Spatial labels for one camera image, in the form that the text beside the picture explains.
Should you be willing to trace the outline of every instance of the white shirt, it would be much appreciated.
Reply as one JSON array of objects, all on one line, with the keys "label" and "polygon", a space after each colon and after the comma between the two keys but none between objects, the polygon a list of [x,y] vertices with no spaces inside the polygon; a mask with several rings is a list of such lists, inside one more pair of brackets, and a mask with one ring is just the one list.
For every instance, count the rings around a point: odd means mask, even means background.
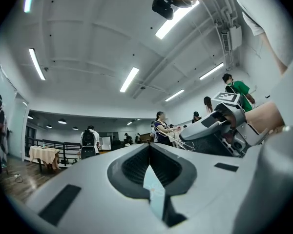
[{"label": "white shirt", "polygon": [[237,0],[254,36],[266,33],[275,54],[289,66],[293,60],[293,19],[279,0]]},{"label": "white shirt", "polygon": [[[96,150],[96,154],[99,152],[98,147],[97,147],[97,142],[100,142],[100,135],[98,134],[98,132],[89,129],[90,132],[93,133],[94,135],[94,149]],[[84,136],[84,131],[82,132],[82,134],[80,135],[80,144],[83,145],[83,136]]]}]

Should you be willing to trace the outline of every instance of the green shirt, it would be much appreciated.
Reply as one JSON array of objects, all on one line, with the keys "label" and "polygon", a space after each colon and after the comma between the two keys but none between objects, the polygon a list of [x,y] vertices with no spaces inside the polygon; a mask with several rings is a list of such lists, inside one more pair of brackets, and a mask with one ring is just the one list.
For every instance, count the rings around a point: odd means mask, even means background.
[{"label": "green shirt", "polygon": [[243,109],[245,110],[245,112],[252,110],[252,106],[245,97],[245,95],[249,93],[250,88],[239,80],[233,82],[233,87],[243,97]]}]

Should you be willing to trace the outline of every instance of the woman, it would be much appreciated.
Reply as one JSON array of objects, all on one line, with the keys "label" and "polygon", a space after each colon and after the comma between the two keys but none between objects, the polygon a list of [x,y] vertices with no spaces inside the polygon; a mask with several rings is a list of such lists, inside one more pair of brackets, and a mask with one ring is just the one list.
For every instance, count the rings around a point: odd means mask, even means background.
[{"label": "woman", "polygon": [[[161,112],[161,111],[157,112],[157,114],[156,114],[156,120],[154,122],[154,127],[156,130],[161,131],[165,134],[173,132],[174,130],[181,129],[180,126],[169,128],[165,122],[165,114],[164,114],[164,112]],[[158,143],[164,144],[167,146],[172,146],[172,143],[170,142],[169,137],[164,135],[163,133],[160,133],[160,132],[156,133]]]},{"label": "woman", "polygon": [[210,98],[209,98],[208,96],[206,96],[206,97],[204,98],[204,105],[205,105],[205,108],[206,108],[206,112],[207,112],[208,114],[214,112],[214,110],[213,110],[213,106],[211,105],[211,100],[210,100]]},{"label": "woman", "polygon": [[192,124],[199,121],[202,117],[200,117],[199,113],[197,111],[195,111],[193,113],[193,119],[192,119]]}]

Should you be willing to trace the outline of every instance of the man in green shirt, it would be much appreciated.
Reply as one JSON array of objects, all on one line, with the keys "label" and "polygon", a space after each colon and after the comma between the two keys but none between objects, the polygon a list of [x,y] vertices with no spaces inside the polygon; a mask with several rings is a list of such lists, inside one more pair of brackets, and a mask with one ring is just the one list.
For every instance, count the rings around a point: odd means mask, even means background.
[{"label": "man in green shirt", "polygon": [[236,94],[240,94],[243,97],[243,106],[242,108],[245,110],[245,112],[248,112],[252,110],[252,106],[248,102],[248,100],[252,103],[255,104],[254,98],[249,94],[250,88],[245,85],[243,82],[237,80],[233,82],[232,75],[230,74],[224,74],[223,76],[223,81],[227,86],[229,86]]}]

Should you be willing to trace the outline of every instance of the wooden floor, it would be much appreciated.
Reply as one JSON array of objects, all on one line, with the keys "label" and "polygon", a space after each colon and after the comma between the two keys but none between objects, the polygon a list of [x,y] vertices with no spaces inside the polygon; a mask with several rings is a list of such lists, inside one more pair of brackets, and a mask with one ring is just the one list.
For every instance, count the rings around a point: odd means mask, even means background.
[{"label": "wooden floor", "polygon": [[4,191],[14,198],[25,202],[28,197],[49,179],[56,176],[58,172],[48,171],[42,166],[43,174],[39,171],[39,165],[29,161],[22,162],[20,159],[8,156],[8,172],[3,169],[0,181]]}]

